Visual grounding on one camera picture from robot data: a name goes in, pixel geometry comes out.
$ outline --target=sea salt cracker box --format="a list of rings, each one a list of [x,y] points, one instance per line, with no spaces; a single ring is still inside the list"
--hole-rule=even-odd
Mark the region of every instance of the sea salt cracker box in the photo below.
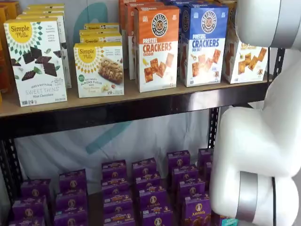
[[[57,18],[8,20],[4,28],[20,105],[67,101]]]
[[[185,5],[181,20],[181,80],[186,87],[219,83],[228,7],[215,2]]]

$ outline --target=stack of purple boxes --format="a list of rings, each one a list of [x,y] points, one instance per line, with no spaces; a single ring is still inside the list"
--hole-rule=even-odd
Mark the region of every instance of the stack of purple boxes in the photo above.
[[[173,226],[173,211],[154,158],[132,163],[141,226]]]
[[[103,225],[134,226],[135,216],[125,160],[102,164]]]
[[[87,177],[84,169],[60,174],[55,226],[88,226]]]

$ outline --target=white box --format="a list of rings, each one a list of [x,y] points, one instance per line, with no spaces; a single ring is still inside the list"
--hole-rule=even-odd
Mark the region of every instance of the white box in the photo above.
[[[67,100],[57,18],[4,23],[21,106]]]

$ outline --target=purple box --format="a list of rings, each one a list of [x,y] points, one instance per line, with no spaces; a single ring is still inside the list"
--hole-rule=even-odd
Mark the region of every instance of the purple box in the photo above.
[[[133,209],[103,215],[103,226],[135,226]]]
[[[55,213],[55,226],[79,225],[88,222],[88,213],[84,207],[69,208]]]
[[[103,212],[114,213],[133,208],[132,195],[129,191],[103,196]]]
[[[127,176],[127,164],[125,160],[102,163],[103,179],[124,178]]]
[[[169,204],[146,208],[141,213],[142,226],[173,226],[173,211]]]
[[[139,191],[139,204],[141,209],[154,208],[167,203],[166,189],[159,186],[152,186]]]
[[[155,172],[154,174],[147,174],[143,177],[138,177],[135,179],[135,188],[136,191],[140,191],[147,187],[160,185],[161,176],[159,172]]]
[[[211,225],[211,206],[208,194],[185,197],[182,205],[182,225]]]
[[[8,226],[45,226],[44,218],[30,218],[11,221]]]
[[[87,190],[86,170],[80,169],[69,173],[60,174],[60,190],[67,192],[69,190],[82,189]]]
[[[102,179],[101,184],[103,194],[119,194],[120,192],[128,191],[130,186],[127,177]]]
[[[56,211],[80,206],[87,208],[87,192],[82,189],[59,193],[55,200]]]

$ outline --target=chocolate piece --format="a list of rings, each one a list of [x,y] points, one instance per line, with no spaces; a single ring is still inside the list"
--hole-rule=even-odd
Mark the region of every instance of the chocolate piece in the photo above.
[[[39,48],[30,47],[30,51],[32,53],[32,57],[35,59],[38,59],[42,56],[42,50],[40,50]]]
[[[57,76],[54,64],[47,63],[47,64],[44,64],[43,66],[44,66],[45,74],[49,74],[49,75],[55,76],[55,77]]]
[[[34,71],[26,72],[24,77],[22,78],[22,81],[32,79],[36,73]]]
[[[46,64],[49,62],[49,60],[51,59],[51,56],[40,56],[35,63],[36,64]]]

